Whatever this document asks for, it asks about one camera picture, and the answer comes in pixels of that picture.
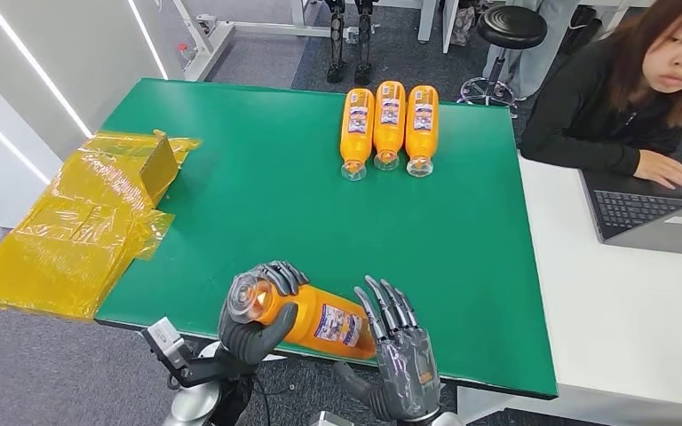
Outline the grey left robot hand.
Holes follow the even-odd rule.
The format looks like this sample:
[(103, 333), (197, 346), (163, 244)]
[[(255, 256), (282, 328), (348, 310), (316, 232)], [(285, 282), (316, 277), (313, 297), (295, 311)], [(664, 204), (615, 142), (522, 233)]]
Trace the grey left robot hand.
[[(273, 260), (258, 264), (247, 272), (233, 278), (232, 286), (241, 281), (267, 279), (280, 296), (296, 296), (299, 287), (309, 283), (307, 276), (293, 264), (283, 260)], [(252, 321), (239, 323), (231, 318), (228, 301), (225, 300), (218, 322), (218, 336), (221, 347), (247, 366), (257, 366), (263, 358), (284, 340), (294, 327), (298, 306), (287, 303), (280, 309), (277, 318), (269, 325)]]

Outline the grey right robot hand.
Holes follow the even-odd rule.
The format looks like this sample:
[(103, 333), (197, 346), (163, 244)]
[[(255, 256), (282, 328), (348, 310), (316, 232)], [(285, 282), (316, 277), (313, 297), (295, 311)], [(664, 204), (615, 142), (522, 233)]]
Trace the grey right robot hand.
[(342, 388), (380, 421), (399, 425), (430, 425), (440, 414), (440, 374), (428, 331), (421, 327), (407, 296), (387, 280), (367, 275), (372, 301), (354, 289), (367, 315), (376, 345), (382, 382), (373, 385), (342, 361), (334, 364)]

